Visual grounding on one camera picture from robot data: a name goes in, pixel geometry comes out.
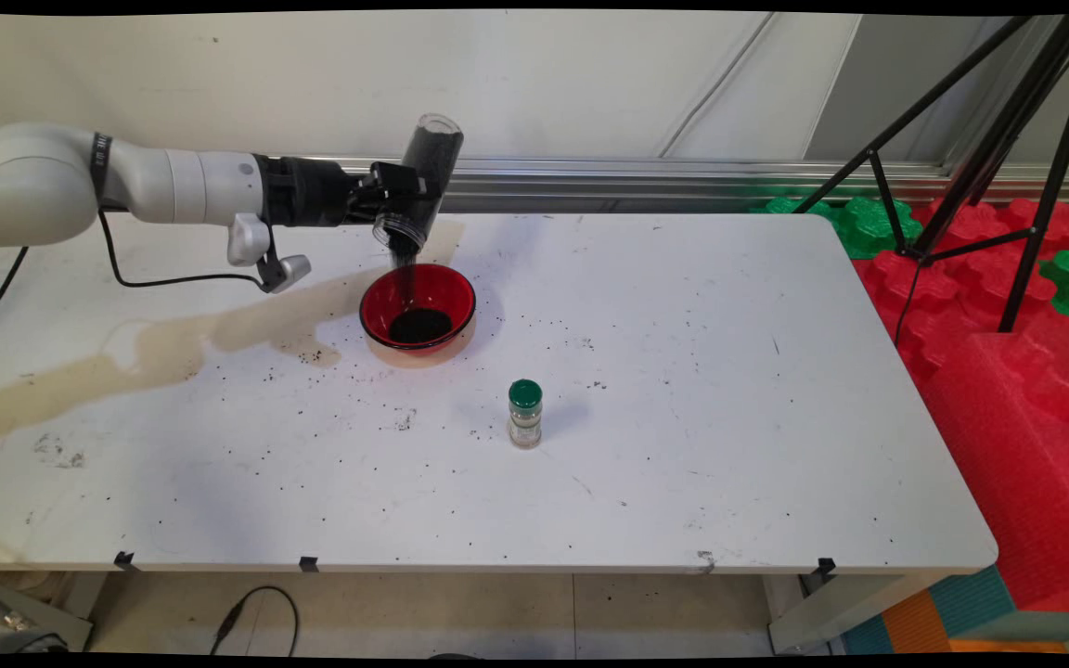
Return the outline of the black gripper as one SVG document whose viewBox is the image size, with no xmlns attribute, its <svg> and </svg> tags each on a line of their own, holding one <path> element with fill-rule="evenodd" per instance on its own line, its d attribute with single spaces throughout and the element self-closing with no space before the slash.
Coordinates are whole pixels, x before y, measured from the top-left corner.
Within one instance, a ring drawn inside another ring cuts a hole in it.
<svg viewBox="0 0 1069 668">
<path fill-rule="evenodd" d="M 416 223 L 428 199 L 428 181 L 412 166 L 375 161 L 356 177 L 335 161 L 254 158 L 263 187 L 260 219 L 269 226 L 342 226 L 347 211 L 348 224 L 374 223 L 382 215 Z"/>
</svg>

